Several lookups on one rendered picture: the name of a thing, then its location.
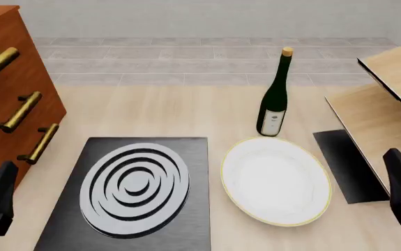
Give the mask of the flat black stove plate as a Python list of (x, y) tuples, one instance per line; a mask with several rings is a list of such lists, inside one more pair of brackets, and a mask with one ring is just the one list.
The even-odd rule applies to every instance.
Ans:
[(34, 251), (211, 251), (204, 137), (90, 137)]

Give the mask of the white plate with yellow rim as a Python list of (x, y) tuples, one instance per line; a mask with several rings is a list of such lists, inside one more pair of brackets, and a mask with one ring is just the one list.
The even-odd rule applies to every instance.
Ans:
[(332, 184), (323, 165), (285, 139), (243, 139), (225, 154), (222, 186), (246, 215), (278, 227), (319, 219), (329, 207)]

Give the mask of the pale wooden rack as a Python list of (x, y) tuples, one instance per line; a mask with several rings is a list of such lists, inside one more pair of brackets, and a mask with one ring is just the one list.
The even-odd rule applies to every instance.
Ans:
[(357, 64), (371, 82), (325, 97), (342, 129), (314, 133), (349, 204), (388, 200), (383, 156), (401, 152), (401, 46)]

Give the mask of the dark green wine bottle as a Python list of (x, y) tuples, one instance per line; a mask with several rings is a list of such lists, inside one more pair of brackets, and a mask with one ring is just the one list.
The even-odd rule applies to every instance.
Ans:
[(287, 75), (292, 61), (293, 49), (284, 47), (280, 56), (278, 70), (272, 85), (260, 103), (256, 129), (260, 135), (275, 137), (280, 133), (287, 110)]

